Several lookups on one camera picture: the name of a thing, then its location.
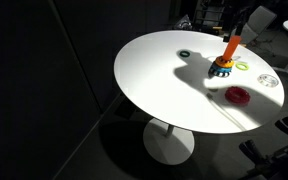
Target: table pedestal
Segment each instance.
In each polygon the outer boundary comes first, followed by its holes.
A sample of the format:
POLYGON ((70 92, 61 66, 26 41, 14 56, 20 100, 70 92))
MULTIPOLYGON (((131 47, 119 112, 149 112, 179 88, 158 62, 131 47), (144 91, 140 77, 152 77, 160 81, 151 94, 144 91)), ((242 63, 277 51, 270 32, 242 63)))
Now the table pedestal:
POLYGON ((193 133, 153 118, 143 133, 144 146, 158 162, 176 165, 186 161, 194 150, 193 133))

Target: green ring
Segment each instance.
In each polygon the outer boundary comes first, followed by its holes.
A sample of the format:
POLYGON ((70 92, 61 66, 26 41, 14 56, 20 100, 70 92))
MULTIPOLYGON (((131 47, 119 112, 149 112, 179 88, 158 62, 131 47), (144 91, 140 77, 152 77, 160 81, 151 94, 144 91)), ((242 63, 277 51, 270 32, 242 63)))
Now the green ring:
POLYGON ((181 52, 180 52, 180 56, 181 56, 181 57, 189 57, 189 56, 190 56, 190 52, 188 52, 188 51, 181 51, 181 52))
POLYGON ((236 63, 235 67, 237 67, 237 69, 242 70, 242 71, 246 71, 250 68, 246 63, 241 63, 241 62, 236 63))

